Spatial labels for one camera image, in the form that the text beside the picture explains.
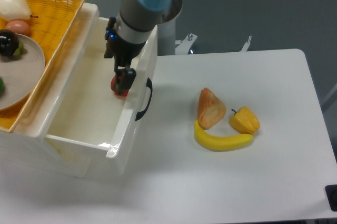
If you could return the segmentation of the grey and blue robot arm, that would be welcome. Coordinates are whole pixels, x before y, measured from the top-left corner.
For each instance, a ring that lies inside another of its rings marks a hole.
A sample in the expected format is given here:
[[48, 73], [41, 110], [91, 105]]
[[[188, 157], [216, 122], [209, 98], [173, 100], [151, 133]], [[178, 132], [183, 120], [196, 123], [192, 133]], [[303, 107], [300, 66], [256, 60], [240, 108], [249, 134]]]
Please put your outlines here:
[[136, 78], [136, 71], [131, 68], [132, 59], [139, 55], [171, 2], [122, 0], [118, 15], [108, 20], [104, 58], [114, 59], [115, 75], [111, 89], [116, 95], [125, 95], [131, 88]]

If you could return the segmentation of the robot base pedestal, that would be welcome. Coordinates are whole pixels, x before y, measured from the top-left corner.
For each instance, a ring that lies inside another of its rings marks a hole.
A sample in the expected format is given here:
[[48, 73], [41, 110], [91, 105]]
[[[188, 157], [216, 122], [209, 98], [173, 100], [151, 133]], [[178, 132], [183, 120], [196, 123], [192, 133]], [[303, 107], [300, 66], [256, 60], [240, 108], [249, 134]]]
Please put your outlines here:
[[164, 11], [161, 22], [157, 26], [157, 54], [187, 55], [193, 54], [192, 46], [197, 35], [187, 34], [182, 40], [176, 39], [176, 20], [183, 8], [183, 0], [172, 0], [170, 6]]

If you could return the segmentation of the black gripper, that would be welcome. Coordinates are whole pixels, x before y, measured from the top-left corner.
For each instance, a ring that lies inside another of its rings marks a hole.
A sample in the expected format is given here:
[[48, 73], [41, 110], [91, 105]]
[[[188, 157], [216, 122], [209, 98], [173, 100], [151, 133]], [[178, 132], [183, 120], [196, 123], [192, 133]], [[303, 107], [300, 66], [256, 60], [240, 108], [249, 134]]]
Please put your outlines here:
[[104, 35], [106, 42], [106, 51], [104, 53], [105, 59], [114, 58], [114, 71], [117, 78], [117, 84], [120, 87], [130, 89], [135, 78], [136, 71], [133, 68], [123, 68], [131, 65], [133, 58], [138, 56], [146, 42], [135, 44], [128, 42], [120, 37], [115, 29], [116, 18], [110, 17]]

